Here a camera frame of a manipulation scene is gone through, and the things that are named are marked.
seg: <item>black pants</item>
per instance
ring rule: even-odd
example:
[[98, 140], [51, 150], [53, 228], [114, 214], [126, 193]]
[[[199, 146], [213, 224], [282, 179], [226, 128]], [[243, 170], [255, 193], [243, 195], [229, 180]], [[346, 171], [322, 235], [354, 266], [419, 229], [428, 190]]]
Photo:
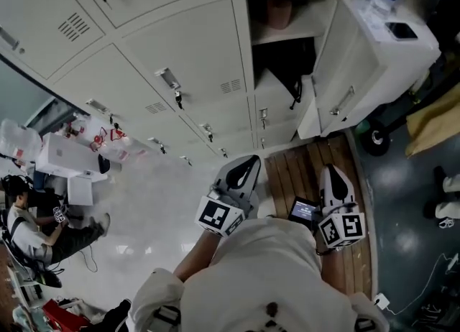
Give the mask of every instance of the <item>black pants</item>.
[[73, 256], [81, 249], [85, 249], [95, 242], [104, 230], [101, 225], [85, 227], [77, 230], [66, 226], [52, 246], [51, 264], [58, 263], [68, 257]]

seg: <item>black wheel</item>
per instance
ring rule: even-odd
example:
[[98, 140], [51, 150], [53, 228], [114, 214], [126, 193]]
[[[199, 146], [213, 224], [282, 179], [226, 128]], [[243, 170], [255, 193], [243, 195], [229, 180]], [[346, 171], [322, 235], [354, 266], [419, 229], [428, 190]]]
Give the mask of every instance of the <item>black wheel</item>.
[[390, 137], [385, 133], [385, 126], [377, 121], [369, 121], [369, 129], [359, 136], [364, 150], [372, 156], [382, 156], [390, 148]]

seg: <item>power adapter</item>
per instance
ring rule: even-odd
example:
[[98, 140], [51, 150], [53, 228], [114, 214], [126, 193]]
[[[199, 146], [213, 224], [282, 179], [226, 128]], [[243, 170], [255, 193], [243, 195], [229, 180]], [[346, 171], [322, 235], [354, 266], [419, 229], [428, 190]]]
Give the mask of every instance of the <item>power adapter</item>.
[[375, 296], [374, 304], [378, 306], [381, 310], [384, 310], [390, 304], [390, 301], [381, 292]]

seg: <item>white shirt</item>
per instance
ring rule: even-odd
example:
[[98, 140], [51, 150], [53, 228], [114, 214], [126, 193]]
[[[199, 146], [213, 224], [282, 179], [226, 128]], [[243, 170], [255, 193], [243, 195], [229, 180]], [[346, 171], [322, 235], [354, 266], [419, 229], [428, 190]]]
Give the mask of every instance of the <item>white shirt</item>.
[[22, 217], [22, 222], [16, 228], [12, 241], [29, 258], [40, 260], [49, 265], [51, 263], [51, 246], [45, 245], [46, 235], [38, 230], [38, 226], [32, 215], [21, 208], [12, 206], [8, 213], [8, 231], [12, 232], [16, 218]]
[[348, 298], [321, 279], [315, 248], [312, 233], [299, 223], [247, 220], [218, 248], [210, 267], [185, 284], [156, 269], [132, 304], [136, 331], [145, 332], [162, 305], [180, 309], [182, 332], [260, 331], [271, 320], [269, 303], [277, 303], [274, 321], [287, 332], [355, 331], [358, 317], [374, 323], [369, 331], [388, 331], [364, 294]]

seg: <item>backpack strap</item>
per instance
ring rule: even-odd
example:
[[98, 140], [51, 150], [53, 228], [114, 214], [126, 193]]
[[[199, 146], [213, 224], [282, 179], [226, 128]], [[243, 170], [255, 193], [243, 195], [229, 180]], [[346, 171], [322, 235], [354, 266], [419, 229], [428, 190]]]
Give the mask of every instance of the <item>backpack strap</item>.
[[17, 227], [18, 227], [21, 223], [23, 223], [23, 222], [25, 222], [25, 221], [26, 221], [26, 219], [23, 218], [23, 217], [18, 217], [18, 218], [16, 218], [16, 219], [14, 220], [13, 226], [11, 227], [12, 230], [11, 230], [11, 232], [9, 233], [9, 235], [10, 235], [10, 237], [11, 237], [11, 241], [13, 241], [13, 236], [14, 236], [14, 233], [16, 232]]

